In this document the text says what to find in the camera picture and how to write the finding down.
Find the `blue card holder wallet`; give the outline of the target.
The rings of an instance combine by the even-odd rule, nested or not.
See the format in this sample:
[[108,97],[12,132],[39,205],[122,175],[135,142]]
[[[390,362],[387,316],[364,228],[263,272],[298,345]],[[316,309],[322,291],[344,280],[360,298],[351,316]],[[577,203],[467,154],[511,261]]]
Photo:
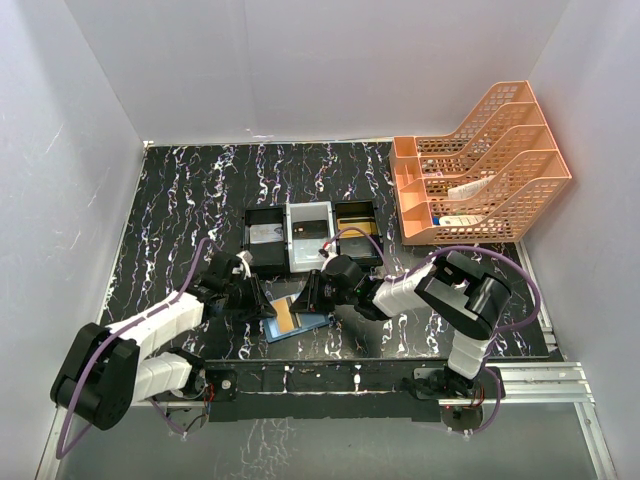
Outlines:
[[268,343],[284,340],[330,324],[327,315],[291,313],[289,307],[296,299],[296,295],[289,295],[272,302],[276,316],[262,321]]

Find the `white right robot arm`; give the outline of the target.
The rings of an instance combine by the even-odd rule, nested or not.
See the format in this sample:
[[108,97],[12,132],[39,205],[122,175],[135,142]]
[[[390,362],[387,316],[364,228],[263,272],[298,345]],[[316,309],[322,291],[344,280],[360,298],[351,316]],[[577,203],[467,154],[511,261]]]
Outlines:
[[507,284],[457,251],[394,279],[366,274],[349,256],[337,255],[310,272],[289,311],[327,315],[348,305],[368,320],[386,321],[429,307],[454,328],[447,365],[435,378],[466,397],[481,385],[484,356],[510,298]]

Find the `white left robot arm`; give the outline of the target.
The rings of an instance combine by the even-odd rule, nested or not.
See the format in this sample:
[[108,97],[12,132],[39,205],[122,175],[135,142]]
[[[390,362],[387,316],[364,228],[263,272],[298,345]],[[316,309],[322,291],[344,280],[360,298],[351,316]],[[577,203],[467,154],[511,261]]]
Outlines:
[[178,348],[158,350],[216,317],[249,322],[275,316],[251,263],[248,251],[217,253],[184,291],[127,320],[83,326],[53,382],[51,400],[108,430],[131,404],[160,393],[200,396],[207,383],[201,361]]

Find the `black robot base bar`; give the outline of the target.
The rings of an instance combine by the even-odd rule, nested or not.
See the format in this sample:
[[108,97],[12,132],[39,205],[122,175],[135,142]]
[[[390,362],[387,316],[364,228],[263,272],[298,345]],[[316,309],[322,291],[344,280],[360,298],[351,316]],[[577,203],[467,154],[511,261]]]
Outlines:
[[443,360],[207,361],[204,388],[167,405],[204,408],[211,422],[254,419],[411,419],[441,421],[449,407],[486,406],[506,396],[500,370],[479,374],[463,396],[427,390]]

